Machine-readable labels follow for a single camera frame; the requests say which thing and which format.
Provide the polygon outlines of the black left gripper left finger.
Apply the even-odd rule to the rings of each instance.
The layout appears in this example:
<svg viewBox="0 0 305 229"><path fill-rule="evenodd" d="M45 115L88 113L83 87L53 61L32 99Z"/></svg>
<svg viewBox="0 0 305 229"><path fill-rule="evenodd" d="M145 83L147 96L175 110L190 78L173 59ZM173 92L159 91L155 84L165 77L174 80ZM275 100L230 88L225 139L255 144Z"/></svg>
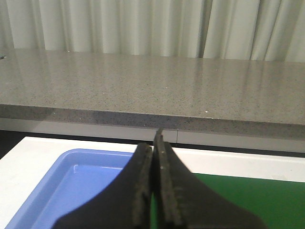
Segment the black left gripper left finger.
<svg viewBox="0 0 305 229"><path fill-rule="evenodd" d="M90 201L56 220L54 229L148 229L153 151L139 143L119 175Z"/></svg>

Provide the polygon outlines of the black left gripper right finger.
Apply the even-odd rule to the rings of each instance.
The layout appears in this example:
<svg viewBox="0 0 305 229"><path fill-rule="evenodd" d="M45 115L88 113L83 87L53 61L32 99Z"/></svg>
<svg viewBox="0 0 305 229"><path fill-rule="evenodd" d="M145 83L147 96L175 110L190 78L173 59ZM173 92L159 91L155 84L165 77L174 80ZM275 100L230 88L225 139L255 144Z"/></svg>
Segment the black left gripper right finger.
<svg viewBox="0 0 305 229"><path fill-rule="evenodd" d="M158 129L153 141L153 190L161 229L265 229L252 212L200 181Z"/></svg>

